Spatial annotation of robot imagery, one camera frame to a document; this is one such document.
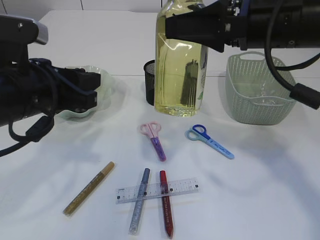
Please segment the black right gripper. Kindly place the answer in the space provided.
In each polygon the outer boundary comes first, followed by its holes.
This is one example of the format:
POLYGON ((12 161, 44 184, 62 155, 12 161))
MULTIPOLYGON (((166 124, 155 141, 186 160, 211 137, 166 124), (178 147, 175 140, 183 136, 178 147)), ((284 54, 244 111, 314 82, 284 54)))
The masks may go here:
POLYGON ((217 0, 165 20, 165 36, 198 43, 219 53, 225 45, 248 50, 250 0, 217 0))

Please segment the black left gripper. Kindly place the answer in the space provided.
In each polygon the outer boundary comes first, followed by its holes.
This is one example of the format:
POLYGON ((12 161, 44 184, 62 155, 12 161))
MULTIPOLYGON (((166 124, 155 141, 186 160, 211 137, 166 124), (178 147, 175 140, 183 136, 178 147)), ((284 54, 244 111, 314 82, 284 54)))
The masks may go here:
POLYGON ((47 67, 53 78, 52 102, 47 114, 53 116, 68 110, 74 113, 86 112, 98 105, 97 88, 101 85, 101 75, 87 72, 83 68, 47 67))

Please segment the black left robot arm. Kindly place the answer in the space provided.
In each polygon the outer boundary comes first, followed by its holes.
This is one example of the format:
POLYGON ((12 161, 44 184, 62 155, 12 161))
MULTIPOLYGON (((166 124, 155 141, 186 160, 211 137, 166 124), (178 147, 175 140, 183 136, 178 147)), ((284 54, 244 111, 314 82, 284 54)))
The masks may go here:
POLYGON ((31 58, 26 72, 17 64, 0 69, 0 124, 40 113, 86 112, 98 105, 99 73, 60 68, 45 58, 31 58))

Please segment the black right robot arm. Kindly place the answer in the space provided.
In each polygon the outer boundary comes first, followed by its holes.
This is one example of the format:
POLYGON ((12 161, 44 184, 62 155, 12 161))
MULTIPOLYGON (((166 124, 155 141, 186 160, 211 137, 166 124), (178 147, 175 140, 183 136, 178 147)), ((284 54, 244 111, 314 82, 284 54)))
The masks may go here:
MULTIPOLYGON (((194 10, 167 17, 167 39, 188 41, 224 52, 226 45, 262 49, 275 0, 217 0, 194 10)), ((271 47, 319 48, 320 2, 285 0, 273 25, 271 47)))

